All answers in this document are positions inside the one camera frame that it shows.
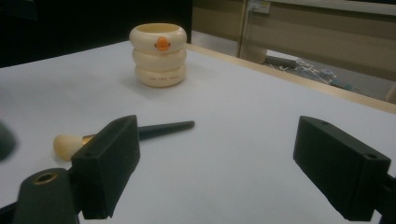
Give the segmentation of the black curtain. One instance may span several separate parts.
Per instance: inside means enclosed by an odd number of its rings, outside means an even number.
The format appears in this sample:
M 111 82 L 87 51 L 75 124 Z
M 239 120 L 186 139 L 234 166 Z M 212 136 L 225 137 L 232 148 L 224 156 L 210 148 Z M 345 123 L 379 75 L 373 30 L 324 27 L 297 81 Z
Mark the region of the black curtain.
M 193 0 L 0 0 L 0 68 L 125 41 L 143 23 L 191 35 Z

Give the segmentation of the white wall socket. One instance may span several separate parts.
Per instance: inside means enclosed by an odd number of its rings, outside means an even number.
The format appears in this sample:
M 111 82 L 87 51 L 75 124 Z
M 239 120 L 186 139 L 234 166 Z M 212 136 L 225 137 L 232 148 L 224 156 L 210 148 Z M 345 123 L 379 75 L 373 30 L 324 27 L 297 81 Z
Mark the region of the white wall socket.
M 247 10 L 253 13 L 268 14 L 271 3 L 265 0 L 248 0 Z

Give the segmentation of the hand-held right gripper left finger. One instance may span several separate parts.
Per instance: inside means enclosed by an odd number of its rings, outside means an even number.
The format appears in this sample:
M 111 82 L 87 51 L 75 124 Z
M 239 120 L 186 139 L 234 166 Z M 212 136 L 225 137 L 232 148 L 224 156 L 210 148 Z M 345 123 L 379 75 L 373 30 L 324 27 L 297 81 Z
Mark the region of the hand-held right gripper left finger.
M 85 219 L 113 216 L 139 159 L 135 115 L 111 121 L 72 156 L 71 181 Z

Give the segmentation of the black-handled makeup brush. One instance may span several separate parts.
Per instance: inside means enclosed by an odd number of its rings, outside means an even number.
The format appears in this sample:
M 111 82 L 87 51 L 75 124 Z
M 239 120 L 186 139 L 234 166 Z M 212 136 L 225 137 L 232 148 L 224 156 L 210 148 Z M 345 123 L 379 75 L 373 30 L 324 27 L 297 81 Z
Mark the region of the black-handled makeup brush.
M 186 131 L 192 129 L 194 125 L 195 122 L 189 120 L 139 127 L 139 139 L 147 140 L 158 136 Z M 94 134 L 85 136 L 59 134 L 53 140 L 53 151 L 62 161 L 70 161 L 71 157 L 93 138 Z

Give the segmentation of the beige cabinet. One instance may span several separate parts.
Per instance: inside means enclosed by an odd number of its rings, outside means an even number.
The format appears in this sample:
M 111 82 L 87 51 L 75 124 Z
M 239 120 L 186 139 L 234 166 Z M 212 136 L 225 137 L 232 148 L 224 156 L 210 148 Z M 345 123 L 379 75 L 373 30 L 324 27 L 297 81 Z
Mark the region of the beige cabinet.
M 396 81 L 396 0 L 265 0 L 268 14 L 248 0 L 193 0 L 192 29 L 237 43 L 254 63 L 274 50 Z

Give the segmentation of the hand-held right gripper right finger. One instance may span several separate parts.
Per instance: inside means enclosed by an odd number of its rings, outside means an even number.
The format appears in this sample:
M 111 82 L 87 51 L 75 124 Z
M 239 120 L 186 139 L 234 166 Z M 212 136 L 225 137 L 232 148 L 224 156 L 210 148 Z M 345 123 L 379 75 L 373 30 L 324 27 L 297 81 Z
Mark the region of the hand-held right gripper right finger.
M 349 221 L 391 220 L 391 159 L 327 121 L 301 116 L 293 159 Z

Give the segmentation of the cream ringed duck cup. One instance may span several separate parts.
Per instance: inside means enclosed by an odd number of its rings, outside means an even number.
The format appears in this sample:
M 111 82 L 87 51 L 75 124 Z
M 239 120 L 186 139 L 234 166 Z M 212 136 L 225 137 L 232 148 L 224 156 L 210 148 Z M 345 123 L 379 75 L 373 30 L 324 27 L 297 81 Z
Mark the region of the cream ringed duck cup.
M 129 34 L 134 49 L 134 73 L 147 86 L 162 88 L 176 85 L 186 77 L 187 34 L 171 23 L 147 23 Z

